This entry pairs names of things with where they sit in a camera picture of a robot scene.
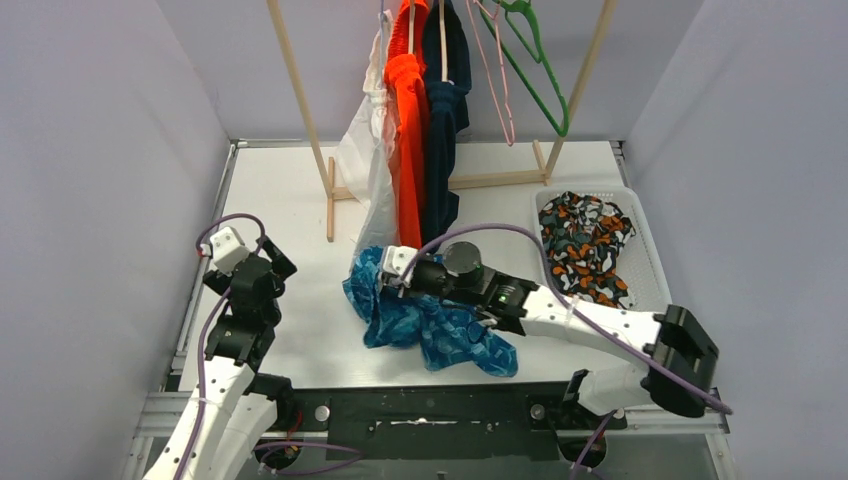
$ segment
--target black base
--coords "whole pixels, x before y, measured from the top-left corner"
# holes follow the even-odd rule
[[[567,385],[295,389],[295,399],[303,412],[300,431],[328,431],[329,443],[360,449],[369,459],[524,456],[553,461],[559,458],[560,446],[552,439],[549,423],[542,428],[530,418],[530,406],[545,402],[553,414],[555,399],[561,401]],[[320,405],[330,408],[327,422],[315,419]],[[555,425],[558,430],[594,430],[598,421],[591,414],[571,414],[557,417]],[[614,420],[608,429],[626,426],[626,421]],[[328,460],[345,458],[348,454],[327,454]]]

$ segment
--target white table surface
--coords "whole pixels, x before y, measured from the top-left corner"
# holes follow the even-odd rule
[[[551,144],[542,144],[547,152]],[[335,148],[324,147],[325,158]],[[529,143],[461,144],[456,175],[536,168]],[[566,142],[554,183],[621,185],[608,142]],[[459,218],[453,227],[503,222],[533,227],[531,196],[541,184],[459,190]],[[561,341],[502,334],[518,352],[513,378],[492,377],[471,362],[439,372],[424,368],[419,347],[368,349],[362,343],[365,323],[342,292],[354,244],[365,219],[355,200],[336,202],[336,240],[328,243],[326,199],[309,147],[241,149],[227,195],[224,214],[247,212],[263,220],[270,238],[297,265],[279,299],[282,321],[277,339],[260,371],[284,375],[295,388],[343,388],[413,385],[462,385],[504,382],[565,381],[581,368],[599,369],[623,363],[610,355]],[[249,245],[258,236],[247,220],[231,222]],[[541,281],[535,247],[509,232],[475,232],[461,237],[477,244],[487,265],[510,275]],[[180,381],[190,390],[197,381],[195,352],[200,327],[217,300],[204,288],[191,332],[190,348]]]

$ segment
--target white garment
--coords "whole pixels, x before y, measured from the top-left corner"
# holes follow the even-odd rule
[[[345,185],[368,209],[354,259],[369,246],[397,243],[397,207],[388,162],[394,154],[399,120],[397,99],[383,83],[383,66],[394,24],[391,10],[383,12],[380,19],[382,49],[378,32],[362,86],[365,98],[336,149],[336,163]]]
[[[385,62],[394,20],[391,10],[381,15],[383,34],[382,59]],[[380,33],[374,37],[369,56],[368,69],[362,91],[365,98],[350,122],[347,133],[336,148],[336,165],[350,193],[366,208],[370,204],[371,190],[369,175],[374,165],[374,153],[382,138],[386,120],[388,93],[383,84],[383,66],[380,65]],[[394,150],[394,138],[386,142],[384,149]]]

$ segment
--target dark blue garment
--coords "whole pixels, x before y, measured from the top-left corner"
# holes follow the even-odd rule
[[[424,84],[430,100],[430,129],[424,161],[427,201],[421,216],[421,241],[442,235],[459,214],[459,196],[448,191],[456,164],[456,134],[469,125],[465,96],[471,90],[471,63],[462,23],[450,0],[445,1],[445,44],[448,80],[442,81],[439,7],[430,9],[424,24],[421,52],[427,70]]]
[[[406,348],[420,343],[428,370],[470,360],[490,375],[515,375],[515,347],[484,330],[470,311],[444,308],[431,296],[398,298],[397,291],[388,287],[377,292],[382,255],[383,247],[363,250],[350,278],[342,283],[347,299],[368,325],[363,338],[366,347]]]

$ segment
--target blue patterned cloth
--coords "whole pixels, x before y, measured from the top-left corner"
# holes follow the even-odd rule
[[[389,288],[378,293],[382,255],[383,247],[363,250],[350,278],[342,282],[347,299],[368,325],[363,338],[366,347],[420,344],[424,365],[430,371],[472,361],[489,375],[515,375],[515,347],[485,331],[469,310],[444,308],[431,296],[398,298]]]

